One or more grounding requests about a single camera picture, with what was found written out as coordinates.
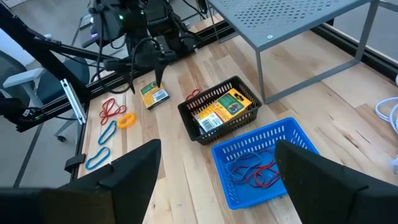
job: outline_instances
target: black clamp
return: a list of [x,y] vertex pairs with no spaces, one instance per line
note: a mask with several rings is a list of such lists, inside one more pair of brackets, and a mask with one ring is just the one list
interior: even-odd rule
[[80,154],[74,156],[67,160],[67,162],[65,163],[64,170],[71,174],[73,169],[77,169],[78,166],[84,163],[85,161],[86,161],[86,154]]

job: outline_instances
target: package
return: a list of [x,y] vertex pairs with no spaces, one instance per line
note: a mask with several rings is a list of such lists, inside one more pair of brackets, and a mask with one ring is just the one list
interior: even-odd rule
[[156,82],[153,81],[141,89],[141,96],[144,100],[145,107],[150,110],[159,105],[161,102],[169,99],[169,94],[166,92],[163,82],[160,88],[157,87]]
[[252,102],[234,88],[195,115],[200,127],[208,132],[244,113]]

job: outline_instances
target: black plastic basket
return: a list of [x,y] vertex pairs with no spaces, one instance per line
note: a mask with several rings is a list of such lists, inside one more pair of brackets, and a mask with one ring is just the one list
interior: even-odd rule
[[[216,101],[219,97],[225,94],[228,90],[235,88],[252,103],[240,116],[228,121],[227,123],[212,129],[211,131],[200,134],[199,124],[195,121],[194,116],[203,111],[208,105]],[[188,131],[189,137],[192,141],[197,141],[202,145],[207,145],[226,134],[244,126],[245,124],[254,121],[257,118],[258,109],[261,106],[260,100],[253,94],[253,92],[246,86],[242,80],[234,76],[222,83],[210,88],[203,93],[194,96],[178,106],[185,128]]]

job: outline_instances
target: metal table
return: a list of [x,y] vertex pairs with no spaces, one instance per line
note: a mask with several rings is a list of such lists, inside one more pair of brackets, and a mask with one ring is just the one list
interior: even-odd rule
[[[354,59],[266,97],[260,57],[263,50],[368,2],[371,2],[371,5]],[[214,7],[256,51],[262,100],[271,103],[359,63],[379,0],[208,0],[208,4]]]

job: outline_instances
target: wooden table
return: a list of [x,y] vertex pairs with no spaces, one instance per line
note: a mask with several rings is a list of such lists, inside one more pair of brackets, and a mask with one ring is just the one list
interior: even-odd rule
[[[210,24],[211,21],[205,20],[194,29]],[[306,32],[262,53],[267,93],[283,90],[350,58],[325,39]],[[133,95],[130,91],[122,95],[103,94],[90,103],[82,153],[91,157],[100,148],[97,139],[106,126],[100,125],[98,113],[104,101],[115,97],[119,104],[127,106],[128,112],[137,115],[137,121],[118,131],[106,144],[112,150],[107,162],[151,139],[162,140],[158,181],[144,223],[300,223],[288,196],[249,209],[230,210],[211,155],[212,145],[201,146],[189,140],[177,109],[192,90],[206,90],[233,75],[241,77],[261,98],[255,67],[253,49],[241,37],[235,37],[222,44],[207,45],[167,67],[164,83],[170,99],[151,111],[145,109],[140,94]],[[151,72],[135,80],[134,86],[140,90],[154,80]],[[373,111],[379,100],[397,94],[392,82],[361,63],[263,105],[255,122],[216,143],[291,116],[322,156],[398,184],[388,166],[397,154],[396,135]],[[81,165],[78,176],[88,173]]]

